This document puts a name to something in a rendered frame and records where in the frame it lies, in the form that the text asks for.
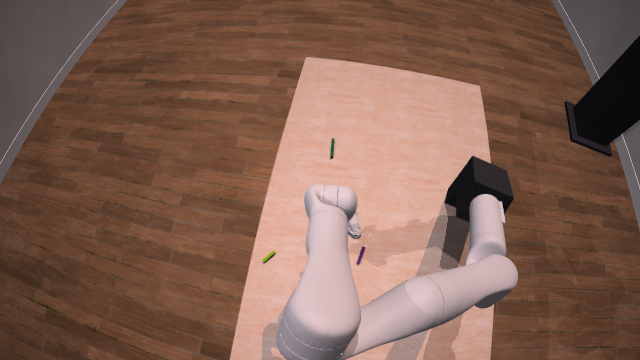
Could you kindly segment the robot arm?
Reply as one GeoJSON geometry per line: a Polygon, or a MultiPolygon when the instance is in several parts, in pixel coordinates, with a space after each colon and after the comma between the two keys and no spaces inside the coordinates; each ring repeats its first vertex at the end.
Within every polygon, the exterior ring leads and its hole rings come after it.
{"type": "Polygon", "coordinates": [[[469,207],[466,266],[408,279],[360,308],[348,254],[348,223],[349,235],[361,237],[355,191],[315,184],[304,204],[308,261],[276,340],[286,360],[346,360],[445,324],[473,306],[488,308],[517,284],[516,266],[505,257],[502,201],[481,194],[469,207]]]}

